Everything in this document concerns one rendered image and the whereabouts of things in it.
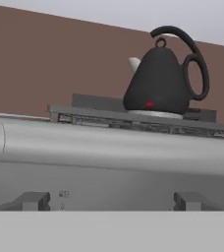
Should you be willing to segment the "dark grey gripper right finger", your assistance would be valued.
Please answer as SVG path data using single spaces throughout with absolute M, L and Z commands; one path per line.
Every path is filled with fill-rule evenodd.
M 175 211 L 224 211 L 224 207 L 209 201 L 197 192 L 175 192 Z

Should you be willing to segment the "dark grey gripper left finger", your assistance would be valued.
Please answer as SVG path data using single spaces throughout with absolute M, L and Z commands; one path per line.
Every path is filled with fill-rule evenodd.
M 12 202 L 1 204 L 0 211 L 49 211 L 49 192 L 25 192 Z

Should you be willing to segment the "black kettle with white base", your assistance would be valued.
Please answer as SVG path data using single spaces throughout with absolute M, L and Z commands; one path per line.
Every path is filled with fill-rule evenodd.
M 209 92 L 209 74 L 204 58 L 193 39 L 174 26 L 162 26 L 150 32 L 152 38 L 163 33 L 179 37 L 192 51 L 179 64 L 175 53 L 166 47 L 166 39 L 159 37 L 139 63 L 124 94 L 125 109 L 134 114 L 182 119 L 191 100 L 203 100 Z M 202 79 L 202 91 L 196 94 L 189 78 L 189 65 L 196 62 Z

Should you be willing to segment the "grey oven door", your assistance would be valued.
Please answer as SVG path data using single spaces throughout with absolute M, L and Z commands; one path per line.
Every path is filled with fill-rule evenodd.
M 0 162 L 0 204 L 29 191 L 48 192 L 53 210 L 167 211 L 179 191 L 224 206 L 224 176 Z

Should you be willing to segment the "grey stove hob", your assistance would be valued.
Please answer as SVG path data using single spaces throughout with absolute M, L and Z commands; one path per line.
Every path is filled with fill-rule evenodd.
M 127 112 L 119 98 L 73 94 L 71 106 L 48 105 L 50 120 L 173 135 L 224 139 L 224 125 L 216 123 L 216 111 L 190 108 L 183 119 Z

